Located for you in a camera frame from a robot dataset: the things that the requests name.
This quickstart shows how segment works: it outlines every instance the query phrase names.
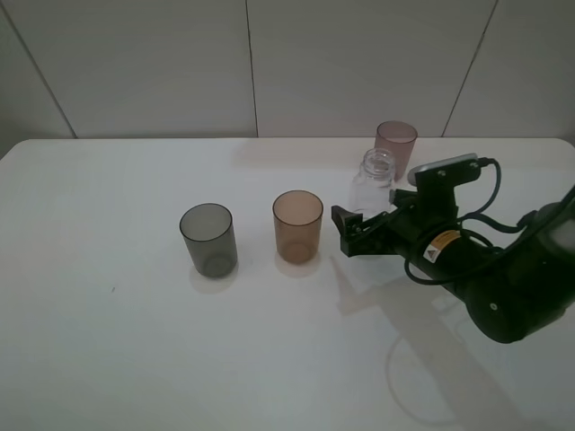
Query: gray plastic cup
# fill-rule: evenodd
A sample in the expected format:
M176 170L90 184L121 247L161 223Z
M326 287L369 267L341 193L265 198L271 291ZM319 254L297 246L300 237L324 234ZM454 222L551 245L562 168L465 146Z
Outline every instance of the gray plastic cup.
M196 270L205 277L219 278L237 264L232 213L219 204L201 204L186 212L180 232Z

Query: brown plastic cup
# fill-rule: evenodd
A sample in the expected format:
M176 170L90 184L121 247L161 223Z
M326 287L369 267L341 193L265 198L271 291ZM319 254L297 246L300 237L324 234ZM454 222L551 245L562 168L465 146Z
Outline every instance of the brown plastic cup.
M279 195L272 210L279 256L297 265L312 259L320 243L322 201L309 191L292 190Z
M401 121L386 121L377 127L376 148L391 151L395 157L395 180L404 174L417 139L417 130Z

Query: black cable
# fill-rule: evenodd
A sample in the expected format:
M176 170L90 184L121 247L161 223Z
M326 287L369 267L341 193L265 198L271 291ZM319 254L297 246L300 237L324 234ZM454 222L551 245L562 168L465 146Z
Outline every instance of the black cable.
M468 229L462 229L461 232L465 233L467 236L469 236L471 238L475 238L476 240L479 240L485 247L493 247L493 242L489 241L487 238L485 238L480 233L470 231Z
M500 163L495 159L489 159L487 157L482 157L481 159L478 160L478 162L479 162L479 165L481 167L487 166L490 164L495 166L495 188L493 189L493 192L491 193L491 196L488 199L488 201L485 202L485 205L483 205L477 211L473 211L474 214L480 214L483 211L485 211L487 208L489 208L491 206L491 204L493 202L495 202L495 198L497 197L497 195L499 195L500 188L501 188L501 165L500 165Z
M387 387L389 389L389 393L392 396L392 399L395 401L395 404L397 405L397 407L400 408L400 410L403 413L405 413L407 417L424 425L425 427L448 427L455 425L457 421L454 419L430 420L426 418L420 418L419 416L416 416L415 413L412 413L400 400L399 395L397 394L397 391L394 388L394 381L392 380L391 367L392 367L392 356L394 355L394 351L397 349L397 346L399 346L399 343L402 341L402 339L403 339L402 336L398 336L395 338L385 358L385 379L387 380Z
M559 202L557 207L555 207L551 212L549 212L544 217L544 219L538 223L537 226L535 226L533 229L531 229L530 231L524 233L519 238L517 238L511 245L508 246L507 249L505 249L500 254L498 254L494 259L485 262L484 264L480 265L477 268L470 269L470 270L465 271L461 274L457 274L457 275L449 277L449 278L444 278L442 280L430 280L430 279L419 278L419 277L414 276L410 270L411 259L406 259L405 263L403 265L403 269L405 269L405 274L407 275L407 277L411 281L414 281L415 283L419 283L420 285L425 285L425 286L437 286L437 285L444 285L447 283L455 283L456 281L460 281L464 278L476 276L476 275L482 273L483 271L485 271L487 268L490 268L490 267L496 265L497 263L501 262L501 260L503 258L507 257L516 248L520 247L521 244L531 240L531 238L533 238L538 233L540 233L547 225L549 225L549 223L551 223L555 219L555 217L560 215L561 212L564 211L565 208L567 208L567 206L571 203L571 201L573 199L575 199L575 186L571 188L569 193L567 193L567 195L565 195L565 197L561 200L561 202Z
M491 217L485 214L469 213L465 215L465 220L477 220L478 222L485 223L491 229L495 229L496 231L503 233L519 233L526 227L521 223L518 223L517 226L507 226L506 224L502 224L497 220L493 220Z

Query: white wall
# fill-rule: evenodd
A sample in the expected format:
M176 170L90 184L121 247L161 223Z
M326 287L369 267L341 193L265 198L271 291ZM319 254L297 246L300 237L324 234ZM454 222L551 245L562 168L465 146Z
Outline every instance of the white wall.
M0 7L0 157L30 138L73 137Z
M25 43L0 16L0 154L74 132L372 136L387 119L575 140L575 2L499 0L477 51L495 1L247 0L248 21L246 0L0 0Z
M575 136L575 2L501 0L446 136Z
M441 136L494 0L249 0L260 136Z
M244 0L6 7L79 137L256 135Z

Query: robotic arm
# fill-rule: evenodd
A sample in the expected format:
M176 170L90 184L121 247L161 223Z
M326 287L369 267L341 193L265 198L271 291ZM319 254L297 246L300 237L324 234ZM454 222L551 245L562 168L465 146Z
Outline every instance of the robotic arm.
M477 180L494 164L497 185L477 211L457 216L454 189ZM559 319L575 301L575 187L558 203L525 215L517 226L500 224L482 212L500 186L497 161L476 154L414 168L408 175L417 191L396 190L391 213L366 221L362 214L332 207L332 220L347 256L399 254L409 278L442 285L463 301L489 338L511 343ZM475 219L520 236L507 249L463 228ZM431 279L415 277L415 265Z

